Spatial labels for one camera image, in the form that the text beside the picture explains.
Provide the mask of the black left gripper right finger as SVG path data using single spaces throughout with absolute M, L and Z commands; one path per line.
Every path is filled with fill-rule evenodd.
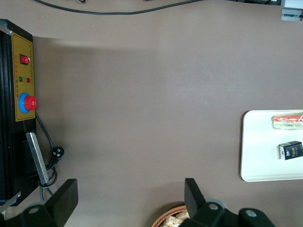
M 215 201 L 206 201 L 195 179 L 185 179 L 184 202 L 189 218 L 183 227 L 273 227 L 267 215 L 253 208 L 242 208 L 238 214 Z

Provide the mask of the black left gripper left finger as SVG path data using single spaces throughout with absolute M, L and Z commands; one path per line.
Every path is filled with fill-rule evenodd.
M 2 227 L 63 227 L 78 204 L 78 182 L 68 179 L 43 205 L 32 205 L 19 215 L 4 219 Z

